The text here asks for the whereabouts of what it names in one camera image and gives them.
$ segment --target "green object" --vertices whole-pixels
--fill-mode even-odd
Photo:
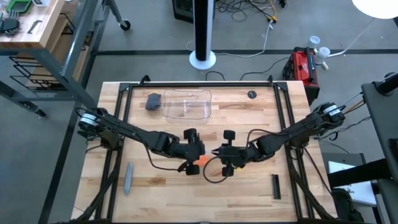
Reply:
[[[6,11],[16,11],[23,14],[29,10],[30,4],[32,4],[32,0],[12,0],[10,4],[8,4]]]

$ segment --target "transparent plastic bin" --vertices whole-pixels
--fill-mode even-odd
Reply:
[[[211,116],[211,91],[165,90],[162,115],[169,123],[206,124]]]

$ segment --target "wooden tabletop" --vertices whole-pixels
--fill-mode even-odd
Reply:
[[[310,113],[310,108],[302,82],[288,82],[288,86],[295,120],[298,121]],[[98,106],[113,113],[118,87],[119,83],[103,83]],[[205,143],[206,155],[209,157],[212,157],[210,154],[212,149],[226,142],[223,139],[225,129],[236,131],[236,140],[233,142],[236,146],[245,145],[251,129],[280,131],[272,88],[200,89],[210,90],[212,93],[212,111],[207,124],[172,124],[167,122],[160,110],[145,110],[147,96],[151,93],[163,94],[164,88],[135,89],[128,122],[149,131],[166,131],[181,139],[183,139],[183,130],[196,128]],[[198,91],[197,88],[183,90]],[[257,98],[249,99],[247,97],[249,90],[255,90]],[[254,133],[251,137],[256,138],[262,134]],[[89,147],[97,144],[98,142],[91,143]],[[327,181],[318,143],[311,140],[307,149]],[[106,150],[103,148],[94,149],[86,154],[72,218],[78,217],[97,194],[105,154]],[[167,159],[155,154],[152,154],[152,158],[154,163],[161,167],[177,168],[182,163],[181,160]],[[306,155],[303,156],[303,160],[310,190],[326,210],[336,216],[333,199],[322,186],[315,168]],[[123,186],[128,162],[134,164],[134,172],[131,192],[126,196],[123,193]],[[222,178],[221,167],[219,160],[213,161],[206,168],[206,175],[212,180]],[[202,170],[203,167],[200,175],[186,176],[185,173],[155,169],[149,164],[143,145],[127,139],[124,143],[113,222],[294,222],[297,220],[283,149],[267,161],[250,163],[245,168],[236,170],[233,177],[220,184],[207,182],[202,176]],[[279,175],[281,200],[273,199],[272,174]],[[301,190],[299,194],[303,214],[306,216]],[[109,191],[105,199],[106,205],[108,197]],[[103,214],[106,214],[107,207],[104,206]]]
[[[0,50],[2,48],[12,49],[41,49],[44,48],[49,40],[51,31],[54,28],[55,22],[61,12],[65,0],[51,0],[47,7],[37,7],[35,4],[30,5],[30,9],[25,14],[20,14],[18,20],[21,23],[21,30],[12,36],[0,35]],[[4,18],[8,17],[6,6],[0,8],[0,13]],[[32,34],[27,32],[32,27],[36,20],[41,20]]]

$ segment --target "gray sponge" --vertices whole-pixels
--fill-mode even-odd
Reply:
[[[145,109],[147,110],[156,110],[160,107],[160,94],[151,93],[148,95],[147,104],[145,105]]]

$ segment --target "gray floor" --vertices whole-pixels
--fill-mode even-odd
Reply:
[[[123,17],[132,24],[132,32],[121,32],[110,15],[101,50],[179,50],[193,40],[191,24],[176,21],[171,0],[117,0]],[[279,9],[279,22],[270,31],[267,49],[293,49],[303,46],[309,36],[317,35],[322,44],[341,49],[371,20],[360,13],[351,1],[290,0],[290,6]],[[266,29],[265,19],[253,11],[244,22],[235,22],[229,14],[217,13],[213,29],[213,49],[261,49]],[[398,48],[398,28],[392,20],[376,20],[354,49]],[[261,55],[243,59],[220,56],[212,70],[224,73],[227,80],[237,80],[244,72],[262,71],[286,55]],[[398,55],[347,55],[329,59],[329,71],[318,69],[320,97],[313,106],[326,101],[337,104],[360,92],[362,83],[380,80],[396,70]],[[10,85],[8,75],[15,74],[7,58],[0,57],[6,69],[2,80]],[[284,62],[270,72],[281,78]],[[143,75],[161,80],[204,80],[204,73],[194,70],[187,56],[98,57],[87,91],[98,99],[101,84],[106,81],[138,81]],[[253,75],[247,80],[265,80],[267,75]],[[209,80],[220,80],[211,76]],[[48,114],[37,119],[34,114],[0,98],[0,220],[2,223],[37,223],[50,178],[55,167],[63,135],[73,103],[38,103]],[[351,113],[346,124],[368,116],[366,107]],[[335,141],[350,152],[363,152],[367,161],[383,157],[376,133],[370,121],[339,135]],[[339,149],[321,143],[323,152]],[[84,140],[75,135],[62,174],[51,222],[67,221],[72,212],[84,160]],[[364,216],[373,222],[369,210]]]

